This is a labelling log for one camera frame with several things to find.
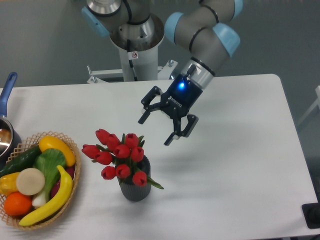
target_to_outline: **light blue joint cap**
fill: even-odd
[[[229,56],[232,57],[240,44],[239,35],[231,27],[220,22],[213,27],[213,31],[220,39]]]
[[[175,32],[176,32],[176,26],[180,19],[180,17],[183,15],[182,12],[174,12],[172,13],[168,19],[165,22],[164,25],[164,34],[167,39],[169,39],[172,43],[175,43]]]
[[[104,38],[109,35],[109,31],[102,25],[102,23],[89,11],[88,8],[84,7],[81,10],[82,16],[88,23],[89,27],[100,37]]]
[[[234,14],[232,19],[234,19],[236,16],[239,15],[239,13],[241,13],[243,7],[244,7],[243,0],[234,0]]]

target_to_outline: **warning sticker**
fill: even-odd
[[[131,51],[128,52],[128,58],[129,60],[134,60],[134,59],[138,59],[138,52],[137,51]]]

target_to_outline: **yellow squash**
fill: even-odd
[[[43,153],[47,149],[58,149],[65,156],[65,163],[67,167],[72,167],[76,163],[76,157],[71,149],[60,138],[55,136],[44,136],[39,141],[39,148]]]
[[[4,175],[0,178],[0,194],[8,196],[14,192],[18,192],[16,179],[20,172]]]
[[[19,222],[21,226],[31,226],[40,222],[43,219],[54,214],[58,211],[69,199],[71,191],[72,191],[72,178],[66,170],[58,165],[56,166],[60,172],[60,188],[56,195],[48,201],[45,205],[37,208],[36,210],[30,212],[24,218],[22,218]]]

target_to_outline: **metal screw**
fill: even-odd
[[[91,69],[90,69],[90,66],[88,65],[88,66],[86,66],[86,67],[88,68],[89,75],[90,75],[91,77],[93,77],[93,82],[96,84],[96,83],[98,82],[98,80],[96,79],[95,76],[92,75],[92,71],[91,71]]]

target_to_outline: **red tulip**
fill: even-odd
[[[117,136],[115,134],[110,134],[106,140],[106,145],[108,147],[108,149],[113,152],[116,148],[116,146],[118,146],[120,144],[120,140],[119,138],[117,138]]]
[[[139,144],[139,138],[134,133],[128,133],[125,136],[125,145],[127,145],[130,149],[134,149]]]
[[[147,185],[147,175],[144,171],[137,171],[133,177],[132,177],[132,182],[135,185],[144,187],[145,185]]]
[[[121,179],[130,176],[130,168],[126,164],[120,164],[115,169],[115,175]]]
[[[95,159],[97,153],[100,152],[99,148],[96,145],[87,145],[84,144],[81,150],[87,157]]]
[[[102,165],[109,165],[112,162],[112,155],[108,151],[100,151],[95,155],[94,159]]]
[[[107,140],[110,135],[106,130],[99,128],[99,130],[95,131],[96,137],[99,139],[100,143],[103,145],[107,145]]]
[[[131,159],[134,162],[140,162],[145,155],[145,151],[142,147],[137,146],[131,151]]]
[[[102,172],[101,176],[103,179],[111,180],[116,176],[116,168],[114,166],[106,166]]]
[[[115,147],[113,154],[119,159],[125,159],[130,156],[130,148],[127,145],[120,144]]]

